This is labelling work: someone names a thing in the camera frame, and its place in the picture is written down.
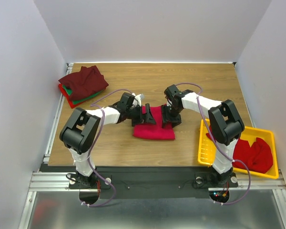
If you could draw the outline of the pink magenta t shirt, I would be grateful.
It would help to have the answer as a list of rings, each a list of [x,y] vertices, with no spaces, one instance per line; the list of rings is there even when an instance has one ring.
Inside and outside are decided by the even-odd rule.
[[[175,133],[171,123],[162,127],[161,106],[150,108],[156,124],[143,123],[133,128],[133,136],[145,140],[175,140]]]

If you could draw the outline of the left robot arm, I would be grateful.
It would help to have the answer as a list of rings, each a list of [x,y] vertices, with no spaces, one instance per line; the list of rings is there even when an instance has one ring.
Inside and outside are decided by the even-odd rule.
[[[150,105],[142,107],[142,94],[123,93],[114,104],[96,110],[76,108],[60,132],[60,140],[70,151],[76,166],[75,174],[68,174],[70,187],[94,188],[100,179],[93,172],[96,168],[91,160],[91,150],[95,146],[104,125],[118,124],[126,119],[132,126],[155,125]]]

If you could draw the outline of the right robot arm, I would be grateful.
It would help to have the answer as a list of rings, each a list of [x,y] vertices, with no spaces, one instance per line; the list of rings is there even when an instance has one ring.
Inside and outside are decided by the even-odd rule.
[[[164,95],[167,104],[161,106],[162,127],[181,124],[180,113],[184,109],[200,113],[204,122],[209,119],[210,124],[206,124],[206,127],[216,147],[210,182],[221,186],[232,174],[235,147],[245,130],[234,102],[208,99],[188,89],[180,91],[175,84],[167,87]]]

